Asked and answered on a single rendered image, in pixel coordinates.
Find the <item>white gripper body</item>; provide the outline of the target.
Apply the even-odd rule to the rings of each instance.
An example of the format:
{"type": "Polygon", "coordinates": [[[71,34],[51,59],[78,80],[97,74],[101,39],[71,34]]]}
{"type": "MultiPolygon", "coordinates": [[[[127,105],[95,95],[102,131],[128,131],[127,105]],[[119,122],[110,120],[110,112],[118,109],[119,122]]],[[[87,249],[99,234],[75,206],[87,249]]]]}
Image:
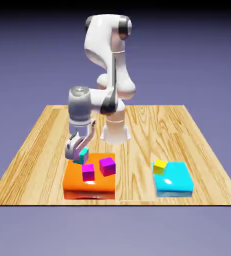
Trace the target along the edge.
{"type": "Polygon", "coordinates": [[[95,132],[96,120],[92,119],[87,125],[73,125],[69,123],[70,137],[65,143],[65,157],[79,161],[80,152],[91,141],[95,132]]]}

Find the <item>small teal cube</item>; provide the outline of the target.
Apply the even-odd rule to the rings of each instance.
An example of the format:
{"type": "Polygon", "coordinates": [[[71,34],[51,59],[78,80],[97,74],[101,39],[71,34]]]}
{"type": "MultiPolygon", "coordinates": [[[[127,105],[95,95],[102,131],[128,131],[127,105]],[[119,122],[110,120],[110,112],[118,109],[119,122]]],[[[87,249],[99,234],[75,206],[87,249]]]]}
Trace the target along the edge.
{"type": "Polygon", "coordinates": [[[89,158],[89,149],[85,147],[79,153],[78,160],[73,160],[72,162],[76,164],[84,165],[87,162],[88,158],[89,158]]]}

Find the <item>small magenta cube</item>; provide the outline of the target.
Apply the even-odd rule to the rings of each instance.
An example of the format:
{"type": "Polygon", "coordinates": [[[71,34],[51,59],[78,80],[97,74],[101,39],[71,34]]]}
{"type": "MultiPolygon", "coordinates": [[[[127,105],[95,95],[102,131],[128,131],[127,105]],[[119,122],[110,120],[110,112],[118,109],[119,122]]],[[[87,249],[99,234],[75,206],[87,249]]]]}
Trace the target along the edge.
{"type": "Polygon", "coordinates": [[[104,177],[116,174],[116,163],[114,159],[110,157],[102,158],[99,160],[99,170],[104,177]]]}
{"type": "Polygon", "coordinates": [[[81,166],[82,180],[84,182],[95,180],[95,168],[93,164],[84,164],[81,166]]]}

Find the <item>small yellow cube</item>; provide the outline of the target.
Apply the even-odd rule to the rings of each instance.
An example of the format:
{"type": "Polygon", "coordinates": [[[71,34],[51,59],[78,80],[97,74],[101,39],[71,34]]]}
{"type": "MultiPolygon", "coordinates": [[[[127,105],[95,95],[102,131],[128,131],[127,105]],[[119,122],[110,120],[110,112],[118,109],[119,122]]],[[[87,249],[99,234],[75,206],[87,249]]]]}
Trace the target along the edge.
{"type": "Polygon", "coordinates": [[[155,162],[152,163],[152,171],[153,174],[163,176],[165,169],[167,167],[167,162],[163,160],[156,160],[155,162]]]}

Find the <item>large orange box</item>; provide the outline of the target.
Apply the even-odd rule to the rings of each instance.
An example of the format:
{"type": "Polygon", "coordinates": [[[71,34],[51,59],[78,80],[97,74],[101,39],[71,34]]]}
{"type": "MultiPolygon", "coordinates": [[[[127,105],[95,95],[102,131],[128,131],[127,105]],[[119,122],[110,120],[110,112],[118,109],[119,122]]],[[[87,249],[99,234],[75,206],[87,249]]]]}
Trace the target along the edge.
{"type": "Polygon", "coordinates": [[[62,188],[67,200],[113,200],[115,198],[115,176],[103,176],[100,159],[112,157],[114,153],[90,153],[86,164],[94,165],[94,181],[83,181],[82,165],[69,161],[64,174],[62,188]]]}

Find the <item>large cyan box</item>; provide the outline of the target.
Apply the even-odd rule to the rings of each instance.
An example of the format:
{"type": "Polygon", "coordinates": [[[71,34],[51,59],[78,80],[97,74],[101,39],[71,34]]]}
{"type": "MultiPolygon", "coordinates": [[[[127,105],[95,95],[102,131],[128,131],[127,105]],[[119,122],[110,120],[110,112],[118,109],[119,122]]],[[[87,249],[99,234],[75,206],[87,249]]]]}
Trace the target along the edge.
{"type": "Polygon", "coordinates": [[[184,162],[168,162],[163,175],[152,174],[158,198],[191,198],[194,183],[184,162]]]}

